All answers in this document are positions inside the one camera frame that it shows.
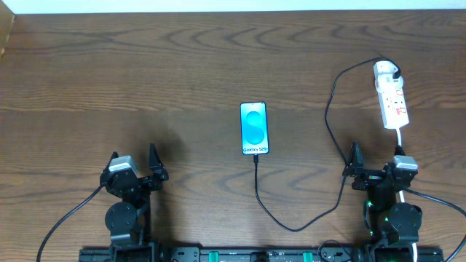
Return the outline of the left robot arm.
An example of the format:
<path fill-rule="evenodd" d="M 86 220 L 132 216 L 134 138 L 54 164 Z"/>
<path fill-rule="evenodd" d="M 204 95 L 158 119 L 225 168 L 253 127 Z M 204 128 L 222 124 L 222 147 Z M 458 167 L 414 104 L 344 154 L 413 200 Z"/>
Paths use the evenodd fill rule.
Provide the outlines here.
<path fill-rule="evenodd" d="M 112 261 L 160 261 L 159 244 L 151 234 L 151 193 L 163 188 L 169 179 L 156 147 L 149 146 L 151 175 L 139 178 L 134 159 L 114 152 L 100 175 L 100 184 L 121 199 L 105 216 L 110 231 Z"/>

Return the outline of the blue Galaxy smartphone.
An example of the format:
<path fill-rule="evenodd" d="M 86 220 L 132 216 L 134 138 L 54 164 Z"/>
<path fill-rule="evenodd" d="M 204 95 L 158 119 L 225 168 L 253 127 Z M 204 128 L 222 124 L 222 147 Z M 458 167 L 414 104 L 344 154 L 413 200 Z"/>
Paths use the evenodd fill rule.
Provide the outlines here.
<path fill-rule="evenodd" d="M 268 154 L 269 135 L 265 102 L 240 104 L 241 144 L 244 155 Z"/>

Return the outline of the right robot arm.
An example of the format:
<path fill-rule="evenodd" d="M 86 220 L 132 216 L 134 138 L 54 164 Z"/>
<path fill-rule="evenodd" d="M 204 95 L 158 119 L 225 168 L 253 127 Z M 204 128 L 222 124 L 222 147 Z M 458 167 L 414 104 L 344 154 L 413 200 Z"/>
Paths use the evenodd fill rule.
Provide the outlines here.
<path fill-rule="evenodd" d="M 353 261 L 413 261 L 413 245 L 419 241 L 422 210 L 416 205 L 397 199 L 418 173 L 418 164 L 405 155 L 401 146 L 395 147 L 391 162 L 380 170 L 364 167 L 358 142 L 353 142 L 343 176 L 352 177 L 352 189 L 365 191 L 363 220 L 371 240 L 356 247 Z"/>

